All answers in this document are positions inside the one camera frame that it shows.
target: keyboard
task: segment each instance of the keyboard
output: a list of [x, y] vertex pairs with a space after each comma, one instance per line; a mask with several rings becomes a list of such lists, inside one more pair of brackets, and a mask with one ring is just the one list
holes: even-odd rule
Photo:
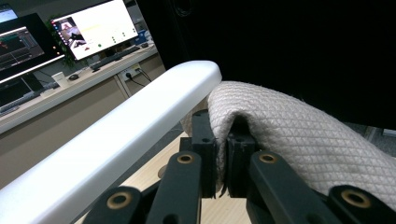
[[112, 63], [114, 61], [120, 60], [122, 57], [124, 57], [125, 55], [128, 55], [130, 53], [133, 53], [137, 50], [139, 50], [140, 48], [138, 46], [132, 46], [128, 49], [125, 49], [121, 52], [117, 52], [114, 55], [105, 57], [104, 59], [102, 59], [101, 61], [97, 62], [97, 63], [93, 63], [90, 65], [90, 68], [93, 71], [97, 71], [99, 70], [102, 66], [105, 66], [108, 63]]

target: white plastic bar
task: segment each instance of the white plastic bar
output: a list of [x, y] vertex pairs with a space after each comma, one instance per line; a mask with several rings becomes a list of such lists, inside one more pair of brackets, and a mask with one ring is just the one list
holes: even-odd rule
[[219, 83], [192, 61], [143, 90], [0, 190], [0, 223], [70, 223]]

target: textured white fabric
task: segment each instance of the textured white fabric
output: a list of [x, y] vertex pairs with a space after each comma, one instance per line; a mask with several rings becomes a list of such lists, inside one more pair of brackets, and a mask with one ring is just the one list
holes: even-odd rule
[[396, 160], [337, 119], [284, 93], [241, 82], [221, 82], [207, 100], [220, 145], [220, 183], [227, 134], [234, 119], [243, 117], [260, 148], [280, 154], [310, 188], [327, 195], [333, 186], [356, 186], [396, 210]]

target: screw hole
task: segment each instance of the screw hole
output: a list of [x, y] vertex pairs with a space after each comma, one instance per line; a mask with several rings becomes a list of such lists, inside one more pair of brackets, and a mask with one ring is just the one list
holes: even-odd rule
[[368, 208], [371, 206], [370, 199], [366, 195], [352, 189], [346, 189], [341, 192], [341, 197], [347, 203], [359, 208]]
[[191, 155], [181, 155], [177, 157], [177, 161], [184, 164], [191, 163], [192, 159], [193, 157]]
[[128, 205], [131, 201], [132, 195], [130, 192], [117, 192], [107, 199], [107, 207], [110, 209], [121, 209]]
[[276, 157], [270, 154], [262, 154], [260, 155], [260, 160], [266, 163], [275, 163]]

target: wooden desk surface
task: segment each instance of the wooden desk surface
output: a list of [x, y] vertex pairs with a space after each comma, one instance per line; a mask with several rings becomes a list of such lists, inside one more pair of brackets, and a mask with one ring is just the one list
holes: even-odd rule
[[[187, 135], [182, 133], [121, 185], [134, 187], [142, 191], [160, 180], [158, 171], [168, 163], [173, 154], [178, 152], [180, 137], [187, 137]], [[250, 223], [246, 211], [246, 199], [233, 199], [228, 195], [224, 195], [221, 198], [218, 197], [217, 199], [202, 199], [201, 223]]]

